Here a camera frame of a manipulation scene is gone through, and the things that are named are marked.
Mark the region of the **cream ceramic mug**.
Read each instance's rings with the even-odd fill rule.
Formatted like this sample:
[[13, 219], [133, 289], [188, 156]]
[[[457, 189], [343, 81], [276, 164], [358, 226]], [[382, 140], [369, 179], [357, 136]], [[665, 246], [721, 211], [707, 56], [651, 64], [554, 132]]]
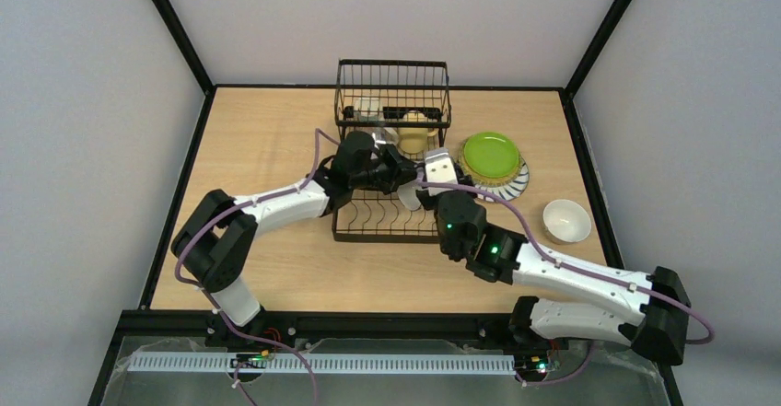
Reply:
[[380, 98], [359, 97], [353, 103], [354, 117], [358, 122], [368, 123], [363, 127], [378, 145], [396, 145], [397, 132], [388, 125]]

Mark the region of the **yellow handled mug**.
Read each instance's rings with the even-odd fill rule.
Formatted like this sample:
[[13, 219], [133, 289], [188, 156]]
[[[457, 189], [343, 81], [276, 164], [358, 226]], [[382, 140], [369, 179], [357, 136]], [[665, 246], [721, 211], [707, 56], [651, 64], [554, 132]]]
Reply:
[[[401, 119], [401, 123], [432, 123], [425, 114], [419, 110], [410, 110]], [[397, 147], [406, 154], [416, 155], [425, 152], [428, 148], [428, 140], [438, 134], [436, 128], [399, 126]]]

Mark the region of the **black wire dish rack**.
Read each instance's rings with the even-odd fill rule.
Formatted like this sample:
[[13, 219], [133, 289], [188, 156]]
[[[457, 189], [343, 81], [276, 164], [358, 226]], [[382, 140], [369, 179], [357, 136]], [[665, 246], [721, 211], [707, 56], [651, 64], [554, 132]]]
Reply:
[[[380, 98], [385, 119], [395, 131], [399, 126], [436, 128], [425, 152], [410, 155], [415, 162], [427, 151], [445, 144], [451, 125], [449, 69], [443, 61], [344, 58], [337, 64], [334, 120], [340, 137], [361, 131], [368, 123], [354, 117], [359, 97]], [[419, 110], [432, 123], [401, 123], [410, 110]], [[352, 202], [334, 214], [332, 233], [343, 242], [433, 243], [437, 239], [434, 216], [427, 210], [411, 212], [395, 194], [356, 191]]]

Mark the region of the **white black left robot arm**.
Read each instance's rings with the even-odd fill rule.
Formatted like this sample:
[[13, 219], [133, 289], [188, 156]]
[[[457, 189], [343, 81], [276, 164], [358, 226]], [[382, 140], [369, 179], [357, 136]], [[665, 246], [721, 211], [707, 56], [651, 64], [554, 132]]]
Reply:
[[395, 145], [353, 132], [333, 155], [316, 155], [302, 180], [272, 191], [231, 196], [208, 192], [171, 242], [175, 278], [202, 291], [235, 325], [263, 310], [242, 278], [253, 241], [296, 222], [329, 215], [351, 202], [355, 191], [391, 194], [413, 182], [418, 162]]

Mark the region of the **small white patterned bowl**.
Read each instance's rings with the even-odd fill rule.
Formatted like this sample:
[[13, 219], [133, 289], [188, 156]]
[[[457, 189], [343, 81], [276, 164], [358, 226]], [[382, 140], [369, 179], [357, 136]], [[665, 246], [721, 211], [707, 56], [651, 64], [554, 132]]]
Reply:
[[580, 204], [557, 199], [542, 210], [542, 222], [546, 235], [557, 244], [574, 244], [587, 239], [592, 230], [589, 213]]

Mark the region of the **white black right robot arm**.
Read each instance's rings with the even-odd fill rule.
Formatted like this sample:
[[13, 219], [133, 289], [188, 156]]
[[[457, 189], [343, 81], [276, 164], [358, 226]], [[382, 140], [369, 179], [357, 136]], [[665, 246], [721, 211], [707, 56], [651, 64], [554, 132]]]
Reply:
[[675, 271], [652, 273], [612, 268], [544, 246], [487, 220], [474, 199], [479, 190], [458, 183], [433, 182], [439, 245], [452, 261], [488, 283], [531, 285], [575, 298], [560, 303], [522, 296], [510, 318], [521, 342], [584, 339], [615, 342], [663, 365], [681, 365], [691, 302]]

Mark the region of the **green plate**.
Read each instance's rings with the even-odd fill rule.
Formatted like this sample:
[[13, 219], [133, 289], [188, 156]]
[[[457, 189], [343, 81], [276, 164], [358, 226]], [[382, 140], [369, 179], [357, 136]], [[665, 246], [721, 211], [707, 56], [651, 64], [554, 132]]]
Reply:
[[520, 151], [507, 136], [496, 132], [481, 132], [469, 136], [462, 144], [469, 163], [489, 177], [509, 172], [517, 162]]

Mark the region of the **white bowl dark rim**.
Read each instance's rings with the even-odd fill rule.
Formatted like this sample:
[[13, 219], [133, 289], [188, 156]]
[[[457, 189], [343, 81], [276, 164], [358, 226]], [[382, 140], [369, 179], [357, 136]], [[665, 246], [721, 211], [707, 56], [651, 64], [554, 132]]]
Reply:
[[417, 182], [410, 182], [399, 187], [397, 198], [411, 212], [430, 210], [432, 207], [428, 190]]

